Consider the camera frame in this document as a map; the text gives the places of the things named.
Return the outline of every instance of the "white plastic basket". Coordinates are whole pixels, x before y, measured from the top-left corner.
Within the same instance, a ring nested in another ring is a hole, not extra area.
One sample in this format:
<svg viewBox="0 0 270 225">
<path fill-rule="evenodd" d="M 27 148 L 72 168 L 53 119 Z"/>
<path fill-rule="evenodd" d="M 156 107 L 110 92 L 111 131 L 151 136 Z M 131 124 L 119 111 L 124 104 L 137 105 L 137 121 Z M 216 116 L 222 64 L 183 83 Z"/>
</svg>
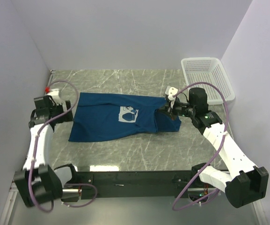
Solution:
<svg viewBox="0 0 270 225">
<path fill-rule="evenodd" d="M 226 101 L 234 100 L 234 90 L 229 82 L 221 61 L 217 58 L 186 58 L 181 61 L 186 84 L 208 82 L 215 85 L 223 94 Z M 209 105 L 222 104 L 219 93 L 209 85 L 199 84 L 194 87 L 204 88 L 208 95 Z"/>
</svg>

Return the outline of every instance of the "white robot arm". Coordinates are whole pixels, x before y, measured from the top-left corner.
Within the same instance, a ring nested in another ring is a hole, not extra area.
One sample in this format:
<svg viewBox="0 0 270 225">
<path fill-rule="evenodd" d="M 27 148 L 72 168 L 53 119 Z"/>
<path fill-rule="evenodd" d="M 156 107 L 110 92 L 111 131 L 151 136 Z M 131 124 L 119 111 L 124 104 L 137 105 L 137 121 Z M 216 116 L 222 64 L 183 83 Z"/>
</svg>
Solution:
<svg viewBox="0 0 270 225">
<path fill-rule="evenodd" d="M 199 175 L 200 181 L 211 184 L 225 192 L 229 202 L 236 208 L 265 197 L 268 172 L 264 167 L 258 168 L 239 148 L 230 134 L 224 132 L 225 125 L 220 117 L 208 110 L 207 94 L 202 88 L 189 90 L 188 103 L 181 103 L 175 97 L 178 89 L 168 86 L 166 100 L 168 103 L 161 112 L 174 118 L 176 115 L 190 117 L 192 124 L 218 150 L 225 135 L 220 157 L 229 173 L 207 166 Z"/>
<path fill-rule="evenodd" d="M 60 115 L 71 107 L 70 101 L 62 100 L 59 89 L 49 90 L 45 96 L 35 98 L 34 102 L 36 109 L 33 110 L 29 122 L 31 142 L 28 155 L 22 171 L 16 172 L 14 177 L 15 184 L 27 207 L 34 206 L 29 196 L 27 178 L 31 169 L 31 162 L 34 160 L 33 152 L 38 131 L 46 121 Z M 39 203 L 63 197 L 64 185 L 71 180 L 76 173 L 72 165 L 64 165 L 55 170 L 51 169 L 48 165 L 49 149 L 55 126 L 56 124 L 68 121 L 73 121 L 71 111 L 46 125 L 38 138 L 32 189 Z"/>
</svg>

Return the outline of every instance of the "white bracket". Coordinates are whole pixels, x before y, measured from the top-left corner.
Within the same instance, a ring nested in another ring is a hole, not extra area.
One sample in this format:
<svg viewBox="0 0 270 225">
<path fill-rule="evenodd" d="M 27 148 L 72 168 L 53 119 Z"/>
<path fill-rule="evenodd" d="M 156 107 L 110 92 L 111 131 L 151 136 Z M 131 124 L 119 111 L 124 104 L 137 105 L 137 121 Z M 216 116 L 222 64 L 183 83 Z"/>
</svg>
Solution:
<svg viewBox="0 0 270 225">
<path fill-rule="evenodd" d="M 51 96 L 57 105 L 62 105 L 63 110 L 67 110 L 65 101 L 61 98 L 61 91 L 59 88 L 50 89 L 50 91 L 45 95 Z"/>
<path fill-rule="evenodd" d="M 59 177 L 62 187 L 73 177 L 69 166 L 58 168 L 54 172 Z"/>
<path fill-rule="evenodd" d="M 174 88 L 174 87 L 170 87 L 168 86 L 166 88 L 165 94 L 168 96 L 168 99 L 171 101 L 170 106 L 171 108 L 173 108 L 176 97 L 173 97 L 173 95 L 176 95 L 178 92 L 178 89 Z"/>
<path fill-rule="evenodd" d="M 226 182 L 232 181 L 232 177 L 229 174 L 216 170 L 211 165 L 206 167 L 199 177 L 202 182 L 211 184 L 223 192 L 225 192 Z"/>
</svg>

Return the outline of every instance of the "wire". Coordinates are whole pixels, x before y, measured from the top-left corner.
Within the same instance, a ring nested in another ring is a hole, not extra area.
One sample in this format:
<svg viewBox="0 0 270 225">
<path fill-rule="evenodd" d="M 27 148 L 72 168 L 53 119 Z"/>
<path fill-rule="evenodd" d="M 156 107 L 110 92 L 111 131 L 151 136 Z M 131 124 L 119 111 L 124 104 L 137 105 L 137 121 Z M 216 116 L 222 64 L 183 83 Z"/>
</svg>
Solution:
<svg viewBox="0 0 270 225">
<path fill-rule="evenodd" d="M 72 105 L 69 109 L 67 109 L 65 112 L 63 112 L 63 113 L 61 113 L 61 114 L 59 114 L 59 115 L 57 115 L 57 116 L 55 116 L 55 117 L 49 119 L 48 121 L 46 121 L 46 122 L 40 127 L 40 129 L 38 130 L 37 135 L 36 135 L 36 137 L 35 137 L 34 151 L 33 151 L 33 159 L 32 159 L 32 161 L 31 161 L 31 167 L 30 167 L 29 179 L 28 179 L 29 194 L 30 194 L 30 197 L 31 197 L 31 200 L 32 200 L 33 204 L 34 204 L 39 210 L 41 210 L 41 211 L 43 211 L 43 212 L 47 212 L 47 213 L 49 213 L 49 212 L 51 212 L 51 211 L 53 210 L 53 208 L 54 208 L 54 201 L 53 201 L 53 200 L 51 201 L 51 208 L 50 208 L 49 210 L 43 208 L 43 207 L 38 203 L 38 201 L 36 200 L 36 198 L 35 198 L 35 196 L 34 196 L 33 189 L 32 189 L 32 176 L 33 176 L 33 171 L 34 171 L 34 166 L 35 166 L 35 161 L 36 161 L 36 153 L 37 153 L 37 147 L 38 147 L 39 136 L 40 136 L 41 131 L 44 129 L 44 127 L 45 127 L 46 125 L 48 125 L 50 122 L 52 122 L 52 121 L 58 119 L 58 118 L 61 117 L 61 116 L 64 116 L 64 115 L 67 114 L 68 112 L 70 112 L 70 111 L 77 105 L 77 102 L 78 102 L 78 99 L 79 99 L 79 92 L 78 92 L 77 88 L 76 88 L 72 83 L 70 83 L 69 81 L 64 81 L 64 80 L 54 81 L 54 82 L 52 82 L 52 83 L 50 84 L 50 86 L 52 86 L 52 85 L 55 84 L 55 83 L 59 83 L 59 82 L 67 83 L 67 84 L 69 84 L 70 86 L 73 87 L 73 89 L 74 89 L 74 91 L 75 91 L 75 95 L 76 95 L 76 100 L 75 100 L 75 102 L 73 103 L 73 105 Z"/>
<path fill-rule="evenodd" d="M 226 104 L 226 101 L 225 101 L 225 98 L 224 98 L 224 96 L 223 96 L 223 94 L 221 93 L 221 91 L 217 88 L 217 87 L 215 87 L 214 85 L 212 85 L 211 83 L 208 83 L 208 82 L 196 82 L 196 83 L 193 83 L 193 84 L 190 84 L 190 85 L 188 85 L 187 87 L 185 87 L 185 88 L 183 88 L 183 89 L 181 89 L 180 91 L 178 91 L 175 95 L 173 95 L 173 97 L 176 97 L 176 96 L 178 96 L 180 93 L 182 93 L 183 91 L 185 91 L 186 89 L 188 89 L 188 88 L 190 88 L 190 87 L 192 87 L 192 86 L 194 86 L 194 85 L 197 85 L 197 84 L 207 84 L 207 85 L 209 85 L 209 86 L 211 86 L 211 87 L 213 87 L 219 94 L 220 94 L 220 96 L 221 96 L 221 98 L 222 98 L 222 100 L 223 100 L 223 105 L 224 105 L 224 107 L 225 107 L 225 113 L 226 113 L 226 122 L 225 122 L 225 127 L 224 127 L 224 132 L 226 132 L 227 131 L 227 127 L 228 127 L 228 121 L 229 121 L 229 118 L 228 118 L 228 107 L 227 107 L 227 104 Z M 218 195 L 218 193 L 219 193 L 219 189 L 217 188 L 215 191 L 212 191 L 212 192 L 210 192 L 210 193 L 208 193 L 207 195 L 205 195 L 205 196 L 203 196 L 203 197 L 201 197 L 201 198 L 199 198 L 199 199 L 197 199 L 197 200 L 195 200 L 195 201 L 193 201 L 193 202 L 191 202 L 191 203 L 189 203 L 189 204 L 187 204 L 187 205 L 184 205 L 184 206 L 182 206 L 182 207 L 180 207 L 180 208 L 175 208 L 175 205 L 177 204 L 177 202 L 180 200 L 180 198 L 182 197 L 182 195 L 186 192 L 186 190 L 189 188 L 189 186 L 194 182 L 194 180 L 201 174 L 201 172 L 212 162 L 212 161 L 214 161 L 214 159 L 217 157 L 217 155 L 219 154 L 219 152 L 221 151 L 221 149 L 222 149 L 222 147 L 223 147 L 223 144 L 224 144 L 224 140 L 225 140 L 225 135 L 223 135 L 222 136 L 222 140 L 221 140 L 221 143 L 220 143 L 220 146 L 219 146 L 219 148 L 218 148 L 218 150 L 215 152 L 215 154 L 212 156 L 212 158 L 192 177 L 192 179 L 187 183 L 187 185 L 184 187 L 184 189 L 180 192 L 180 194 L 176 197 L 176 199 L 174 200 L 174 202 L 173 202 L 173 204 L 172 204 L 172 210 L 174 210 L 174 211 L 180 211 L 180 210 L 183 210 L 183 209 L 185 209 L 185 208 L 187 208 L 187 207 L 190 207 L 190 206 L 192 206 L 193 204 L 195 204 L 195 203 L 197 203 L 197 202 L 199 202 L 200 200 L 202 200 L 202 199 L 205 199 L 205 198 L 207 198 L 208 196 L 210 196 L 210 195 L 213 195 L 213 194 L 215 194 L 214 196 L 213 196 L 213 198 L 212 199 L 210 199 L 210 200 L 208 200 L 208 201 L 206 201 L 205 203 L 208 203 L 208 202 L 210 202 L 210 201 L 212 201 L 217 195 Z"/>
<path fill-rule="evenodd" d="M 64 205 L 66 205 L 66 206 L 68 206 L 68 207 L 71 207 L 71 208 L 81 208 L 81 207 L 84 207 L 84 206 L 87 206 L 87 205 L 89 205 L 89 204 L 91 204 L 95 199 L 96 199 L 96 197 L 97 197 L 97 188 L 96 188 L 96 186 L 94 186 L 94 185 L 92 185 L 92 184 L 65 184 L 66 186 L 67 185 L 74 185 L 74 186 L 77 186 L 77 185 L 80 185 L 80 186 L 89 186 L 89 187 L 92 187 L 92 188 L 94 188 L 94 190 L 95 190 L 95 195 L 94 195 L 94 197 L 89 201 L 89 202 L 87 202 L 86 204 L 83 204 L 83 205 L 69 205 L 69 204 L 67 204 L 67 203 L 63 203 Z"/>
<path fill-rule="evenodd" d="M 181 92 L 180 94 L 184 94 L 186 96 L 187 102 L 189 102 L 188 97 L 187 97 L 187 95 L 185 93 Z"/>
</svg>

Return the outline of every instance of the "marble surface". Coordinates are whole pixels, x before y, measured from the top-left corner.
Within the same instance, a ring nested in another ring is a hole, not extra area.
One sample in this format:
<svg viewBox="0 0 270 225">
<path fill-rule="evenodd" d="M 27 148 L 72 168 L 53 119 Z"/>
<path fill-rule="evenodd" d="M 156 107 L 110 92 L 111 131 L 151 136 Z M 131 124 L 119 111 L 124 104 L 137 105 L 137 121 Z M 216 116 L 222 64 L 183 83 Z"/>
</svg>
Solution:
<svg viewBox="0 0 270 225">
<path fill-rule="evenodd" d="M 185 80 L 181 70 L 60 70 L 53 71 L 51 81 L 68 80 L 80 92 L 117 93 L 162 97 L 166 87 L 183 88 Z M 53 88 L 62 90 L 62 98 L 75 100 L 73 89 L 64 83 Z M 223 121 L 222 105 L 210 106 Z M 81 171 L 90 166 L 98 170 L 120 171 L 190 170 L 193 165 L 207 162 L 215 149 L 193 127 L 190 118 L 182 121 L 179 132 L 137 134 L 107 142 L 68 142 L 73 123 L 56 126 L 51 143 L 50 165 L 57 167 L 72 163 Z M 217 169 L 226 170 L 220 157 L 212 163 Z"/>
</svg>

